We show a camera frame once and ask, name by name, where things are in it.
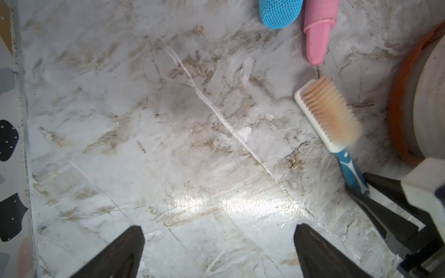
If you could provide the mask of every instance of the toothbrush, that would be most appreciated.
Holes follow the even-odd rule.
[[[312,79],[296,91],[294,99],[326,148],[337,157],[346,184],[369,196],[368,184],[346,148],[360,137],[361,126],[332,80]]]
[[[306,0],[303,32],[309,63],[319,66],[328,50],[329,35],[337,23],[340,0]]]

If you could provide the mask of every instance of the white plastic part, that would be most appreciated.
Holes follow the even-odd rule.
[[[413,103],[416,141],[424,157],[445,159],[445,36],[431,52]]]
[[[445,241],[444,203],[436,190],[445,185],[445,160],[428,157],[412,170],[401,184],[408,202],[431,215],[442,240]]]
[[[304,92],[315,81],[316,81],[316,79],[311,79],[308,83],[306,83],[303,87],[301,87],[298,91],[296,91],[294,94],[294,99],[295,99],[295,102],[300,107],[301,111],[304,113],[304,115],[306,115],[306,118],[309,120],[311,125],[314,127],[315,131],[318,133],[318,136],[320,136],[321,140],[323,141],[324,145],[329,150],[329,152],[338,153],[338,152],[342,151],[344,148],[346,148],[346,146],[334,144],[331,142],[331,140],[329,140],[328,136],[326,135],[324,130],[321,128],[318,121],[314,118],[314,116],[312,115],[309,108],[307,108],[307,106],[304,104],[303,100],[301,99],[301,92]]]

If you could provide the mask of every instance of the crack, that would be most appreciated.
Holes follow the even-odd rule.
[[[240,142],[240,144],[243,146],[244,149],[246,149],[250,155],[266,170],[266,173],[273,179],[273,181],[280,187],[281,191],[283,192],[283,194],[289,199],[292,200],[293,202],[295,202],[295,204],[297,206],[299,206],[300,208],[302,208],[304,210],[304,208],[302,206],[300,206],[294,198],[292,198],[289,193],[287,192],[287,190],[285,190],[283,188],[283,186],[281,185],[281,183],[278,182],[278,180],[274,177],[274,175],[272,174],[272,172],[266,167],[266,165],[260,160],[260,158],[258,157],[258,155],[249,147],[249,145],[246,143],[246,141],[240,136],[240,134],[233,128],[233,126],[227,122],[227,120],[224,118],[223,114],[221,113],[221,110],[219,110],[218,107],[216,107],[197,87],[197,85],[195,84],[191,74],[189,73],[189,71],[187,70],[187,68],[184,66],[184,64],[182,63],[181,59],[178,57],[178,55],[176,54],[176,52],[171,49],[168,45],[166,45],[164,42],[160,41],[160,43],[164,46],[167,54],[173,59],[173,61],[176,63],[176,65],[178,66],[179,69],[182,69],[185,74],[187,75],[189,81],[191,82],[191,84],[188,84],[189,86],[193,87],[198,95],[198,97],[215,113],[216,117],[222,122],[222,124],[229,130],[229,132],[232,134],[232,136],[238,140],[238,142]]]
[[[281,270],[279,270],[279,268],[277,267],[277,265],[275,264],[275,262],[272,261],[272,258],[269,257],[269,256],[267,256],[267,255],[266,255],[266,257],[267,257],[267,259],[268,259],[269,261],[271,261],[271,263],[275,266],[275,268],[278,270],[278,272],[279,272],[279,273],[281,274],[281,276],[284,278],[283,273],[281,272]]]
[[[179,244],[181,244],[181,246],[184,248],[185,252],[188,253],[186,247],[182,244],[182,242],[179,240],[179,238],[177,238],[177,237],[174,235],[174,233],[171,231],[171,229],[168,229],[168,231],[169,231],[170,234],[171,234],[171,235],[172,235],[172,236],[179,242]]]
[[[101,186],[98,186],[99,189],[100,189],[100,190],[98,190],[98,188],[94,185],[93,181],[89,178],[89,176],[88,176],[82,169],[80,169],[77,165],[75,165],[71,160],[67,159],[67,158],[66,158],[66,157],[59,151],[58,148],[54,147],[54,149],[55,149],[56,152],[57,152],[63,159],[65,159],[65,160],[66,160],[72,167],[76,168],[76,170],[79,171],[79,172],[85,177],[86,180],[88,180],[88,182],[90,183],[91,187],[93,187],[93,189],[94,189],[96,192],[101,192],[101,191],[104,192],[104,193],[108,196],[108,198],[110,199],[110,201],[113,203],[113,205],[114,205],[114,206],[115,206],[115,207],[122,213],[122,215],[124,215],[124,217],[125,217],[126,219],[130,220],[130,221],[131,221],[131,224],[134,224],[134,220],[131,219],[131,218],[129,218],[128,215],[126,215],[126,214],[121,210],[121,208],[116,204],[116,202],[115,202],[115,201],[113,200],[113,198],[111,197],[111,194],[108,193],[107,190],[105,190],[105,189],[102,188]]]

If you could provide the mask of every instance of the marble floor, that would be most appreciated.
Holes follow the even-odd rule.
[[[299,223],[397,277],[292,95],[332,77],[364,126],[358,166],[400,178],[388,92],[444,14],[441,0],[341,0],[315,68],[303,14],[270,30],[257,0],[18,1],[40,277],[69,277],[130,225],[146,239],[138,277],[302,277]]]

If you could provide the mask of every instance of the orange rim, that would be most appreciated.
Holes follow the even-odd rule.
[[[399,72],[392,83],[392,89],[388,102],[388,126],[392,144],[403,161],[415,167],[419,165],[424,157],[418,157],[408,149],[405,142],[404,130],[402,127],[403,98],[406,94],[406,82],[411,75],[414,62],[419,57],[422,50],[430,43],[440,39],[445,33],[445,20],[434,27],[426,34],[407,54],[403,60]]]

